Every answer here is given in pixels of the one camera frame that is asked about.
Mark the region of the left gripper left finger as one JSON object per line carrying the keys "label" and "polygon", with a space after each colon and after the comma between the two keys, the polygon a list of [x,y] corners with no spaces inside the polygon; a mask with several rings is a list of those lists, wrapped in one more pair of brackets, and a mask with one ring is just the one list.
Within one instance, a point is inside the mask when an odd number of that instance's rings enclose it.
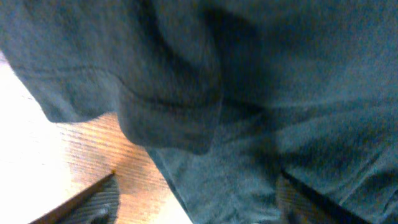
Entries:
{"label": "left gripper left finger", "polygon": [[119,184],[113,172],[30,224],[114,224],[119,203]]}

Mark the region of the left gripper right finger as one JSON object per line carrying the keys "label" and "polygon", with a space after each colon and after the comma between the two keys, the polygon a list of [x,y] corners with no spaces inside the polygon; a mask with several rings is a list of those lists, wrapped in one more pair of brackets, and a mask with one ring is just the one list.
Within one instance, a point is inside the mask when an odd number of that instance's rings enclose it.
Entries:
{"label": "left gripper right finger", "polygon": [[284,224],[370,224],[282,170],[276,199]]}

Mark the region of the dark green t-shirt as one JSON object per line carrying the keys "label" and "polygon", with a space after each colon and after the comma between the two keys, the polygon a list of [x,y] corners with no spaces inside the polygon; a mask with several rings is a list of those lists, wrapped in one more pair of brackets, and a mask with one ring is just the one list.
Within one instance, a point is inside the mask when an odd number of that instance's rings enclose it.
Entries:
{"label": "dark green t-shirt", "polygon": [[397,221],[396,1],[2,1],[49,121],[115,112],[193,223],[260,223],[281,178]]}

